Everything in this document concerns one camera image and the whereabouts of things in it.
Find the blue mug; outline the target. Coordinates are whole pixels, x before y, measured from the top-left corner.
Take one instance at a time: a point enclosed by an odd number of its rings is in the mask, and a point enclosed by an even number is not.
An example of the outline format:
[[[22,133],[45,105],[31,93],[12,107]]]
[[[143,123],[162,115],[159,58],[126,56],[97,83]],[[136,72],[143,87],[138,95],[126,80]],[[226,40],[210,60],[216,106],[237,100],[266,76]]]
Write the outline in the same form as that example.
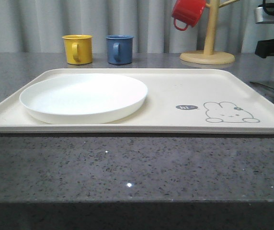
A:
[[[107,60],[110,64],[132,63],[133,38],[131,35],[108,35],[106,37]]]

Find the grey curtain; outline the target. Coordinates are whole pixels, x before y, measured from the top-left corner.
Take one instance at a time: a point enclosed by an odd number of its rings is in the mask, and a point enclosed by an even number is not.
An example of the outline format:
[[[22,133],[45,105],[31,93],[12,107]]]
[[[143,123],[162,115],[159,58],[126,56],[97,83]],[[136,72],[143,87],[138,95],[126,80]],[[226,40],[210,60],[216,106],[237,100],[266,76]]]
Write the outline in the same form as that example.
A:
[[[135,53],[202,49],[208,9],[195,27],[173,26],[172,0],[0,0],[0,52],[64,51],[62,36],[92,35],[94,53],[107,35],[132,35]]]

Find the cream rabbit serving tray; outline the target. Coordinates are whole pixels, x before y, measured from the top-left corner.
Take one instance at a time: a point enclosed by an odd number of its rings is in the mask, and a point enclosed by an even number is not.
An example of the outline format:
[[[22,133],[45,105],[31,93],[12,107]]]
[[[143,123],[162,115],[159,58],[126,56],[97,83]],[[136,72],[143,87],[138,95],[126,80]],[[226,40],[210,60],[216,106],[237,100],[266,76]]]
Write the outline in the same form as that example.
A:
[[[118,74],[143,82],[148,93],[133,114],[103,124],[49,124],[20,102],[27,87],[71,74]],[[233,74],[218,69],[53,69],[0,103],[0,133],[274,134],[274,104]]]

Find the wooden mug tree stand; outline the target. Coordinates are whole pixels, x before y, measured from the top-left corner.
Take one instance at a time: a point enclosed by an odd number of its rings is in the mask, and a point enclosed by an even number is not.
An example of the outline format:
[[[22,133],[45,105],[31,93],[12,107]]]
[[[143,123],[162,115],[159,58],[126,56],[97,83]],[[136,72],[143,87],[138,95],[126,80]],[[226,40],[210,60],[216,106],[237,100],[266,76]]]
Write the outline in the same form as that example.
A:
[[[227,0],[220,3],[219,0],[211,0],[209,3],[206,3],[206,7],[209,8],[209,15],[204,50],[183,52],[180,54],[182,61],[206,65],[222,65],[235,61],[233,54],[215,51],[214,46],[219,9],[237,1],[238,0]]]

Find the yellow mug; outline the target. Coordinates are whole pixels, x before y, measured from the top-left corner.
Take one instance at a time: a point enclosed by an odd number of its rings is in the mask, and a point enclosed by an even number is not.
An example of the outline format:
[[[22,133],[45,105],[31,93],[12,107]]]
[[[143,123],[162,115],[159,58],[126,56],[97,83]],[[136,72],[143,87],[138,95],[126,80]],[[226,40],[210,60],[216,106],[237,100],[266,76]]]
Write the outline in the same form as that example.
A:
[[[71,34],[62,36],[68,64],[92,63],[92,35]]]

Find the red mug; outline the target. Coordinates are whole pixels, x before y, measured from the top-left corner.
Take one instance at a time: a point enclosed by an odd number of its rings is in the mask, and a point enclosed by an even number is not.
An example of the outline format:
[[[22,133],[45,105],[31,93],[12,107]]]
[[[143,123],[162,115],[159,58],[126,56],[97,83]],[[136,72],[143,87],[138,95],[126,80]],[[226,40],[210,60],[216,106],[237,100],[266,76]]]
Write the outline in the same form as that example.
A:
[[[194,27],[205,7],[205,0],[177,0],[171,14],[174,27],[180,31],[185,31],[189,26]],[[177,21],[184,23],[185,27],[180,28]]]

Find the white round plate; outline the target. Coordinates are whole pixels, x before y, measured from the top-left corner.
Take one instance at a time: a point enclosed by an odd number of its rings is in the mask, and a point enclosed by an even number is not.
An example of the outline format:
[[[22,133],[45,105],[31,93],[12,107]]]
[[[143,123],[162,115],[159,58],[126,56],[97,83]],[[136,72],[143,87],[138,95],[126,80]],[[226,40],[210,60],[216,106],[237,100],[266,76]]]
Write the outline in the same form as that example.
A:
[[[49,124],[103,124],[137,111],[147,86],[118,74],[71,74],[35,83],[20,102],[35,119]]]

